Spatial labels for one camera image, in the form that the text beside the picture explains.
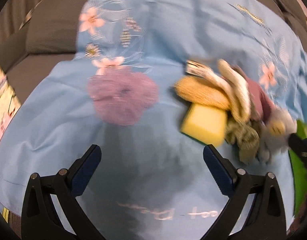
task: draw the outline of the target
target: green board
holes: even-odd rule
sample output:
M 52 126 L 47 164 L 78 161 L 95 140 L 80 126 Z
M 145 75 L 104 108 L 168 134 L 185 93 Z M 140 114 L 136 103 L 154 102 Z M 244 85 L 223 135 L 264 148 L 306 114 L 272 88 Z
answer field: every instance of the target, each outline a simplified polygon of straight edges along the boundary
M 300 120 L 297 121 L 297 135 L 301 139 L 307 138 L 307 125 Z M 294 175 L 295 215 L 297 215 L 307 194 L 307 170 L 300 158 L 292 150 L 289 150 L 289 156 Z

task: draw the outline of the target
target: beige curtain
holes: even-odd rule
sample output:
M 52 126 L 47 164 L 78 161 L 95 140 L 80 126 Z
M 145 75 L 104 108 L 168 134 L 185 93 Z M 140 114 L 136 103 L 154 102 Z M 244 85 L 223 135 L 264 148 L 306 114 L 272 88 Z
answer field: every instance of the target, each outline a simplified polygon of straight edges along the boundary
M 26 14 L 41 0 L 8 0 L 0 12 L 0 43 L 17 31 Z

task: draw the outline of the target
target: silver screw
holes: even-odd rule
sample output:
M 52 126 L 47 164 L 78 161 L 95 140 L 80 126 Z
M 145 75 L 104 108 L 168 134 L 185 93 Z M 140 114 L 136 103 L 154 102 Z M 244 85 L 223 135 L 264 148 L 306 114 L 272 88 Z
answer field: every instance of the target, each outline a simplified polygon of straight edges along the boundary
M 268 177 L 270 179 L 274 179 L 275 175 L 272 172 L 268 172 Z
M 68 171 L 66 169 L 61 169 L 58 173 L 59 173 L 59 175 L 64 176 L 64 175 L 67 174 L 67 172 Z
M 30 178 L 31 179 L 36 179 L 38 177 L 38 174 L 37 173 L 33 173 L 31 174 Z
M 246 174 L 246 171 L 244 169 L 238 169 L 237 172 L 240 175 L 245 175 Z

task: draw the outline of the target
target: gray plush toy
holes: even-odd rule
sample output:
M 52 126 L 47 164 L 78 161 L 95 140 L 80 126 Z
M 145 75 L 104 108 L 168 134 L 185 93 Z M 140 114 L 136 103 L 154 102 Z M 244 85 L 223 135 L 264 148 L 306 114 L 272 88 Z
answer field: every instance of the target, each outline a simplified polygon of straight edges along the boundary
M 262 126 L 258 158 L 261 162 L 270 163 L 272 157 L 288 150 L 288 137 L 297 132 L 297 121 L 289 112 L 276 108 L 265 125 Z

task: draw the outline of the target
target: blue bed sheet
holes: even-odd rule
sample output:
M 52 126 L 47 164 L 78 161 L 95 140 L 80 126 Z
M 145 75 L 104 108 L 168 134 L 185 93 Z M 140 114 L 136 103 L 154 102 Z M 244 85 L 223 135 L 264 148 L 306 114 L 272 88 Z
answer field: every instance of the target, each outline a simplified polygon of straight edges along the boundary
M 89 58 L 90 46 L 97 58 Z M 228 198 L 203 161 L 204 146 L 179 132 L 189 105 L 172 85 L 190 56 L 222 58 L 257 82 L 274 65 L 277 84 L 268 84 L 268 95 L 307 122 L 307 54 L 289 26 L 256 0 L 88 0 L 74 60 L 57 64 L 36 87 L 0 142 L 0 202 L 20 215 L 30 174 L 69 168 L 97 144 L 103 159 L 78 202 L 106 238 L 200 239 Z M 115 57 L 159 87 L 159 102 L 134 126 L 103 122 L 87 92 L 88 78 L 99 70 L 93 60 Z M 276 174 L 289 226 L 294 185 L 288 154 L 271 165 L 255 160 L 245 166 L 231 146 L 218 150 L 251 174 Z

